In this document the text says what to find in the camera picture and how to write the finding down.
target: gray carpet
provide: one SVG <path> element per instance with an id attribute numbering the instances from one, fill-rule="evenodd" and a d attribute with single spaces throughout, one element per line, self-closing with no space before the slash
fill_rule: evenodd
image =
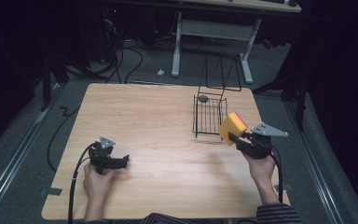
<path id="1" fill-rule="evenodd" d="M 186 46 L 189 49 L 182 51 L 181 73 L 179 77 L 171 77 L 172 46 L 169 42 L 166 46 L 156 45 L 153 48 L 135 42 L 126 43 L 126 47 L 135 46 L 133 49 L 124 49 L 123 63 L 119 68 L 119 76 L 114 74 L 110 83 L 124 82 L 125 76 L 141 61 L 142 63 L 129 77 L 128 83 L 152 82 L 175 85 L 199 85 L 202 73 L 202 62 L 205 52 L 208 53 L 208 74 L 212 83 L 219 83 L 218 75 L 221 68 L 216 70 L 219 55 L 210 51 L 207 46 L 194 48 L 196 44 Z M 249 58 L 251 71 L 253 72 L 253 85 L 246 85 L 241 74 L 241 85 L 255 89 L 265 85 L 275 78 L 290 46 L 265 49 L 255 45 Z M 224 53 L 223 71 L 227 74 L 232 54 Z M 94 64 L 94 69 L 101 65 Z M 163 76 L 158 76 L 159 69 L 165 71 Z M 231 77 L 230 84 L 237 85 Z M 53 180 L 54 173 L 48 166 L 48 145 L 59 126 L 66 119 L 64 109 L 71 113 L 77 109 L 83 99 L 88 85 L 92 82 L 102 82 L 88 77 L 71 76 L 70 82 L 60 87 L 62 92 L 51 106 L 42 122 L 34 140 L 25 151 L 26 156 L 15 177 L 7 184 L 6 193 L 0 198 L 0 223 L 66 223 L 66 221 L 48 221 L 41 217 L 41 211 L 46 200 L 46 195 L 41 195 L 43 188 L 48 188 Z M 0 176 L 4 174 L 10 159 L 15 156 L 17 149 L 34 120 L 41 116 L 39 109 L 42 102 L 42 88 L 39 84 L 36 89 L 36 97 L 31 103 L 22 109 L 19 115 L 12 120 L 11 125 L 0 139 Z M 261 118 L 267 124 L 289 132 L 287 138 L 273 138 L 273 145 L 279 149 L 282 157 L 283 181 L 292 186 L 287 193 L 292 206 L 298 211 L 304 223 L 331 223 L 328 212 L 324 206 L 324 200 L 317 189 L 315 180 L 307 161 L 301 142 L 301 134 L 308 140 L 312 154 L 318 163 L 327 186 L 331 190 L 332 197 L 337 204 L 342 223 L 358 223 L 358 200 L 351 188 L 351 183 L 343 173 L 339 162 L 324 137 L 323 129 L 313 111 L 311 99 L 307 98 L 307 110 L 304 116 L 305 132 L 298 133 L 293 118 L 288 112 L 288 105 L 296 102 L 282 102 L 279 91 L 267 91 L 256 95 L 255 100 L 261 114 Z M 50 159 L 54 167 L 60 162 L 66 141 L 75 122 L 76 114 L 69 118 L 59 129 L 50 147 Z"/>

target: yellow sponge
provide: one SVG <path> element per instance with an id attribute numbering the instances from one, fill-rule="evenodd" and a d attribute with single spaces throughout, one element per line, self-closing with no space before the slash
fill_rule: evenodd
<path id="1" fill-rule="evenodd" d="M 236 112 L 231 112 L 223 121 L 222 126 L 219 128 L 219 134 L 222 136 L 223 140 L 231 146 L 234 142 L 229 140 L 228 132 L 235 134 L 237 137 L 240 137 L 246 130 L 248 126 L 240 118 Z"/>

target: wooden table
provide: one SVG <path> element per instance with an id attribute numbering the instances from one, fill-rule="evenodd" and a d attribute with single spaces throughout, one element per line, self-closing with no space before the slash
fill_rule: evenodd
<path id="1" fill-rule="evenodd" d="M 116 141 L 112 157 L 130 155 L 127 169 L 117 171 L 106 218 L 143 218 L 150 213 L 254 217 L 261 202 L 246 159 L 218 135 L 196 138 L 192 132 L 197 92 L 198 87 L 185 86 L 89 85 L 52 183 L 62 193 L 47 197 L 43 218 L 67 219 L 76 163 L 100 136 Z M 249 127 L 261 122 L 250 90 L 226 91 L 224 97 L 228 113 L 236 111 Z M 83 165 L 76 182 L 74 218 L 84 217 L 88 201 Z M 277 172 L 273 182 L 278 184 Z"/>

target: black device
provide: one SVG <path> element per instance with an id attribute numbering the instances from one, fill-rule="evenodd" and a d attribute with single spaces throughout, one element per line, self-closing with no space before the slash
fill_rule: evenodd
<path id="1" fill-rule="evenodd" d="M 100 175 L 103 175 L 104 169 L 122 169 L 127 167 L 130 155 L 127 155 L 122 159 L 111 158 L 110 154 L 112 153 L 113 146 L 116 143 L 104 137 L 100 137 L 100 140 L 101 142 L 94 142 L 86 147 L 77 162 L 74 175 L 72 176 L 71 189 L 69 192 L 68 224 L 73 224 L 74 221 L 73 209 L 77 171 L 80 164 L 84 161 L 83 158 L 87 152 L 89 153 L 89 163 L 95 166 L 97 173 Z"/>
<path id="2" fill-rule="evenodd" d="M 122 169 L 127 167 L 130 155 L 122 159 L 111 158 L 110 154 L 115 144 L 114 141 L 101 137 L 101 142 L 95 142 L 88 147 L 89 163 L 96 167 L 98 174 L 102 175 L 104 169 Z"/>
<path id="3" fill-rule="evenodd" d="M 241 140 L 233 133 L 228 133 L 228 138 L 235 143 L 237 150 L 254 159 L 260 160 L 265 159 L 268 155 L 271 155 L 272 136 L 287 137 L 288 135 L 288 133 L 284 133 L 265 123 L 261 123 L 252 129 L 252 133 L 243 133 L 241 135 L 241 138 L 248 139 L 250 143 Z"/>

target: desk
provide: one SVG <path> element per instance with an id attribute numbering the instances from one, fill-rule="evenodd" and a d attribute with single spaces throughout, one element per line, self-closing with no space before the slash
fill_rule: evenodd
<path id="1" fill-rule="evenodd" d="M 232 2 L 228 2 L 227 0 L 182 0 L 181 3 L 183 2 L 210 4 L 220 7 L 245 7 L 257 10 L 273 10 L 280 12 L 299 13 L 301 11 L 300 6 L 290 7 L 288 5 L 288 1 L 284 4 L 270 3 L 259 0 L 234 0 Z M 243 49 L 243 52 L 240 53 L 241 67 L 246 83 L 252 84 L 253 79 L 247 60 L 251 52 L 252 45 L 255 42 L 260 22 L 261 19 L 257 19 L 253 25 L 235 25 L 219 22 L 182 20 L 182 13 L 179 12 L 176 25 L 176 43 L 175 50 L 173 52 L 172 75 L 174 77 L 179 76 L 181 35 L 198 35 L 234 39 L 246 41 L 246 46 Z"/>
<path id="2" fill-rule="evenodd" d="M 185 86 L 89 85 L 52 183 L 62 193 L 47 197 L 43 218 L 67 219 L 76 163 L 101 135 L 116 141 L 112 157 L 130 154 L 127 169 L 117 171 L 106 218 L 143 218 L 150 213 L 254 217 L 261 202 L 245 158 L 218 135 L 196 138 L 192 132 L 197 92 L 198 87 Z M 250 127 L 261 122 L 250 90 L 225 91 L 224 97 L 228 113 L 237 111 Z M 74 218 L 83 218 L 86 210 L 83 179 L 81 166 Z M 273 183 L 278 184 L 277 172 Z"/>

